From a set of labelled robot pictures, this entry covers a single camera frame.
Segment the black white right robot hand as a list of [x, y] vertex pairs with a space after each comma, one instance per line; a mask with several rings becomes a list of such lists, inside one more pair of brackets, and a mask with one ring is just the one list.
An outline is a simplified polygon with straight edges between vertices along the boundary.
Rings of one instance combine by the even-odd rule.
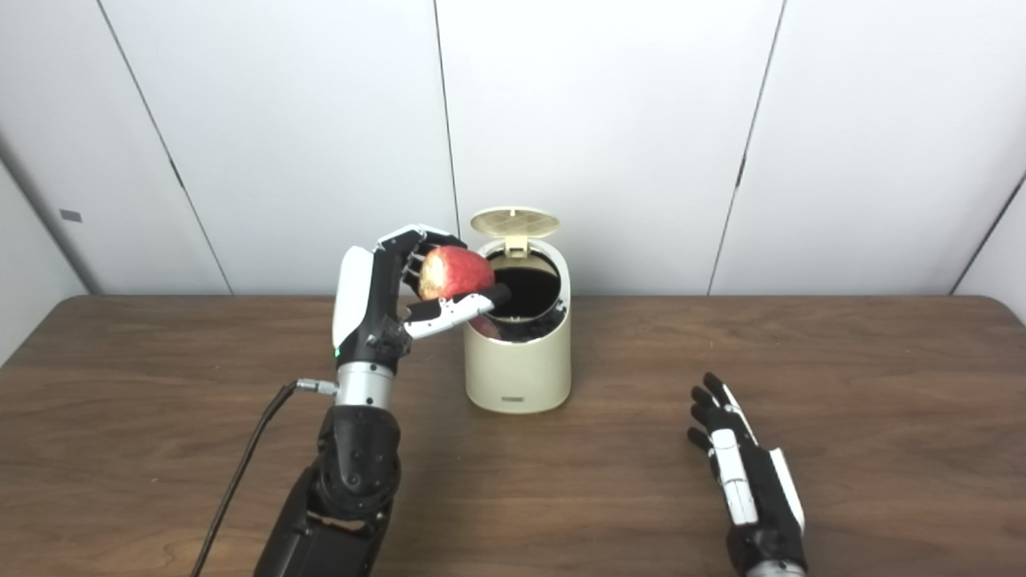
[[709, 460], [729, 516], [737, 576], [806, 576], [805, 511], [783, 450], [758, 443], [741, 403], [714, 373], [690, 390], [688, 440]]

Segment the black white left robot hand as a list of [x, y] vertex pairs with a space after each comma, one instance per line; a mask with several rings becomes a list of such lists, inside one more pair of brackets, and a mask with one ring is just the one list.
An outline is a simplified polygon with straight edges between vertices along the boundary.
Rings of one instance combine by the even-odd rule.
[[465, 324], [511, 299], [509, 286], [494, 284], [451, 298], [420, 301], [401, 318], [400, 288], [421, 288], [426, 256], [440, 246], [466, 248], [446, 231], [407, 225], [380, 238], [373, 249], [352, 246], [345, 252], [331, 321], [336, 368], [370, 364], [395, 372], [415, 340]]

